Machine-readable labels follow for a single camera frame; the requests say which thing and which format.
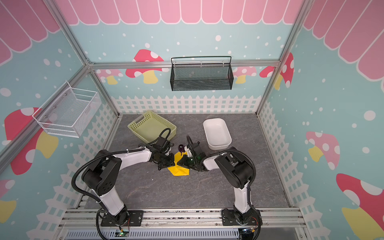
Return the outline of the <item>dark purple spoon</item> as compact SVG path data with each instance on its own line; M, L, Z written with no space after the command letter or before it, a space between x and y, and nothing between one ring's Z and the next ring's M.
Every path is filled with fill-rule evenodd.
M181 154L183 154L185 152L185 147L183 145L179 145L178 146L178 150Z

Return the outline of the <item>yellow paper napkin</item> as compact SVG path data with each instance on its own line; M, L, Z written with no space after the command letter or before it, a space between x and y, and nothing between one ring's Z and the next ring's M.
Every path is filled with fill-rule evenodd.
M187 153L176 153L174 155L174 163L175 166L169 167L168 170L176 177L179 176L188 176L190 174L190 170L187 168L183 168L178 165L178 162L182 159L183 156L186 156Z

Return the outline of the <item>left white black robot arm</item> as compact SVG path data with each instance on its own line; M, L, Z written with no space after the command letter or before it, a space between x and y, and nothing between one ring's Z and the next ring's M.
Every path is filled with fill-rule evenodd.
M157 164L159 170L174 167L174 158L172 153L146 147L118 152L101 150L93 160L80 168L81 179L109 216L115 221L126 221L130 214L115 188L120 171L146 162Z

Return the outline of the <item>white plastic bin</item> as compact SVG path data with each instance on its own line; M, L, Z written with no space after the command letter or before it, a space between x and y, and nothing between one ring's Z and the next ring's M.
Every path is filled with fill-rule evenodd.
M224 150L232 143L232 137L223 119L207 119L203 122L203 127L208 146L211 150Z

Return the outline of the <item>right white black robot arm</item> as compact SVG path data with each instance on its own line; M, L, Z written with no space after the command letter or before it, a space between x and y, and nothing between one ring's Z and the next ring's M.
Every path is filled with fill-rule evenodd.
M251 185L256 179L256 167L243 152L231 147L217 153L206 155L204 152L186 149L187 155L177 165L198 172L220 170L234 188L235 201L233 210L222 211L223 224L255 225L263 222L261 213L251 201Z

